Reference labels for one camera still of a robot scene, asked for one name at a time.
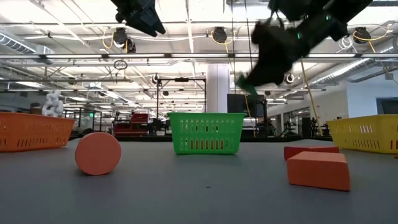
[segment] orange basket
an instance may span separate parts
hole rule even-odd
[[[0,152],[20,152],[66,146],[75,120],[0,113]]]

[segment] white pillar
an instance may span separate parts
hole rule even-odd
[[[207,65],[207,108],[208,113],[227,113],[227,94],[229,93],[229,65]]]

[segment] green basket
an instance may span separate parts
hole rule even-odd
[[[235,154],[244,113],[169,113],[176,154]]]

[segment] table surface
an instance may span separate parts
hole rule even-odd
[[[342,151],[351,192],[289,185],[284,146],[241,143],[234,156],[176,156],[171,142],[121,142],[110,174],[82,174],[79,139],[0,154],[0,223],[398,223],[398,160]]]

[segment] foam block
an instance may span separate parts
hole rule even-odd
[[[91,133],[84,136],[75,151],[76,164],[89,175],[111,172],[119,163],[121,146],[110,134]]]
[[[287,160],[290,184],[350,190],[346,158],[340,153],[301,152]]]
[[[339,153],[338,147],[291,147],[286,146],[284,148],[285,160],[288,160],[292,156],[299,154],[300,152],[332,152]]]

